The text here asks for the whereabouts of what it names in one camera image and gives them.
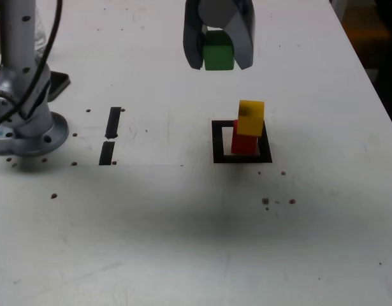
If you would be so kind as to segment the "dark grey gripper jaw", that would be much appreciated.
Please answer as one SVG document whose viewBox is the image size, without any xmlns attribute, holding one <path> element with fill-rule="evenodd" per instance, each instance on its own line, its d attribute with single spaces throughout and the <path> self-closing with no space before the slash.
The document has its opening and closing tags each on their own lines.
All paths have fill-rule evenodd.
<svg viewBox="0 0 392 306">
<path fill-rule="evenodd" d="M 192 69 L 200 70 L 203 65 L 203 46 L 207 27 L 202 21 L 198 8 L 200 0 L 185 2 L 183 48 L 187 62 Z"/>
</svg>

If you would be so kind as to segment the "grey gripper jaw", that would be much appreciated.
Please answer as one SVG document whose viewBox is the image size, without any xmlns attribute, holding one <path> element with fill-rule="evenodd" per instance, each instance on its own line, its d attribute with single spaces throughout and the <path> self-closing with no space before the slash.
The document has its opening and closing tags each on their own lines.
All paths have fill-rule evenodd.
<svg viewBox="0 0 392 306">
<path fill-rule="evenodd" d="M 254 58 L 255 13 L 251 0 L 201 0 L 198 13 L 208 27 L 222 29 L 233 43 L 240 69 L 252 66 Z"/>
</svg>

